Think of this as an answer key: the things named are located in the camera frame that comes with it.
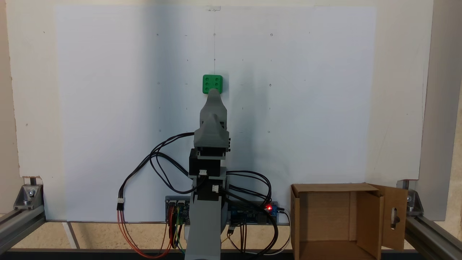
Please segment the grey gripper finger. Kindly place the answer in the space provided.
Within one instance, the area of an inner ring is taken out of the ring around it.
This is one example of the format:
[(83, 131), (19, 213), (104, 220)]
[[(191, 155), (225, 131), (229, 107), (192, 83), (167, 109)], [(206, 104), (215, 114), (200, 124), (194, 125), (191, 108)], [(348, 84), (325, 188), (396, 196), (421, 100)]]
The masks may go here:
[(227, 109), (221, 99), (218, 89), (211, 88), (207, 100), (200, 112), (200, 124), (203, 124), (209, 114), (216, 114), (220, 123), (227, 123)]

